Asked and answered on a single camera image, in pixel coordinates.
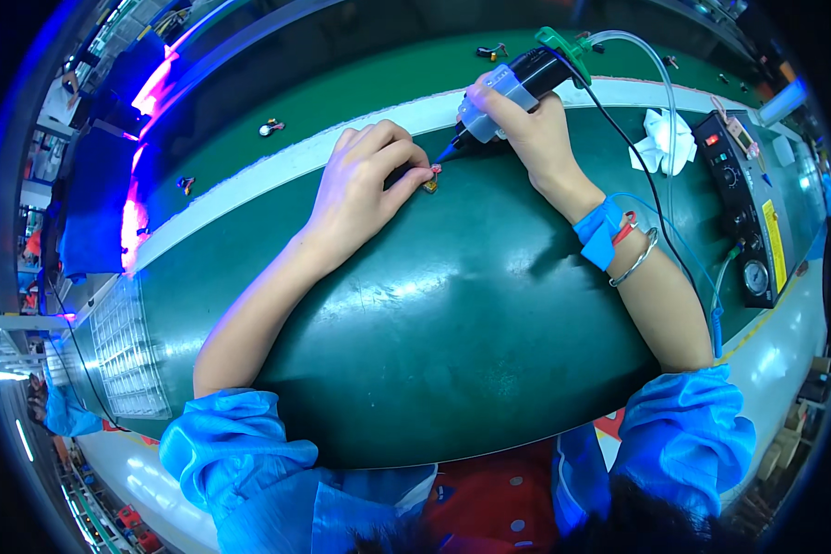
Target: black control box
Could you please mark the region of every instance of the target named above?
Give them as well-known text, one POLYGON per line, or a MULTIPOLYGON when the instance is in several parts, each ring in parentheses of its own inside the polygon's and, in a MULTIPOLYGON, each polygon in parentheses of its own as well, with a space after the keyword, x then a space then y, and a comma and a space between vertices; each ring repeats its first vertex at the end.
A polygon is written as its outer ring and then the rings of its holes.
MULTIPOLYGON (((727 111, 727 116, 739 119, 748 135, 757 140, 757 131, 746 112, 727 111)), ((733 265, 737 268, 746 307, 773 307, 793 263, 782 194, 766 182, 758 160, 745 156, 717 111, 693 127, 693 136, 723 200, 724 230, 733 243, 744 241, 744 251, 730 263, 728 271, 734 270, 733 265)), ((763 147, 758 147, 762 155, 763 147)))

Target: pressure gauge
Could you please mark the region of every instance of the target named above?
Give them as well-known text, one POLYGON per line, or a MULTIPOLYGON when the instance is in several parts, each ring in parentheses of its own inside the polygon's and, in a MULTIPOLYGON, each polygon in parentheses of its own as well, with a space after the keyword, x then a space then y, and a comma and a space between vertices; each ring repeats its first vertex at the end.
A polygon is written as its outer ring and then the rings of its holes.
POLYGON ((748 260, 742 276, 748 292, 754 296, 764 294, 769 287, 769 273, 766 272, 766 267, 757 260, 748 260))

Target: green cap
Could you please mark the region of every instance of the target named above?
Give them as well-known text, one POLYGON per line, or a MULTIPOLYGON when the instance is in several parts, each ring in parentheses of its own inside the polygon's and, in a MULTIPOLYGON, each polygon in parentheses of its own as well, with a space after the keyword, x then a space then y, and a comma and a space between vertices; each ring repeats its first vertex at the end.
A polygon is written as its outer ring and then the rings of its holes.
MULTIPOLYGON (((591 44, 587 41, 587 38, 576 39, 575 44, 570 44, 565 38, 560 36, 560 33, 554 31, 554 29, 543 27, 535 34, 535 40, 552 50, 560 52, 572 64, 572 68, 581 75, 585 83, 588 86, 591 85, 591 75, 588 74, 585 63, 581 60, 582 54, 591 51, 591 44)), ((577 81, 575 85, 577 89, 582 88, 581 84, 577 81)))

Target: person's left hand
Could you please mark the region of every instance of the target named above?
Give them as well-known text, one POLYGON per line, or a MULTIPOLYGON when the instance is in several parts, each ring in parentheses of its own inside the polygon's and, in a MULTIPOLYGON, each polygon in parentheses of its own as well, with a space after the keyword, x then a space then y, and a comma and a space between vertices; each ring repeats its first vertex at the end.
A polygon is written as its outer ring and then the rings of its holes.
POLYGON ((428 155, 390 120, 361 130, 347 128, 323 170, 311 218, 300 237, 333 271, 385 227, 433 173, 428 155), (414 167, 387 191, 388 175, 406 162, 414 167))

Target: blue wrist strap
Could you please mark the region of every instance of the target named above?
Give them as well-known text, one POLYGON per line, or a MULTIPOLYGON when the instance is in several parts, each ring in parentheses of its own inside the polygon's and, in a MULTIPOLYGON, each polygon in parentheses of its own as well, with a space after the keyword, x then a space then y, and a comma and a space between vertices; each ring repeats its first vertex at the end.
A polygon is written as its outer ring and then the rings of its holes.
POLYGON ((606 271, 616 255, 612 238, 621 229, 623 215, 622 209, 607 197, 603 204, 572 227, 578 240, 585 246, 581 254, 603 271, 606 271))

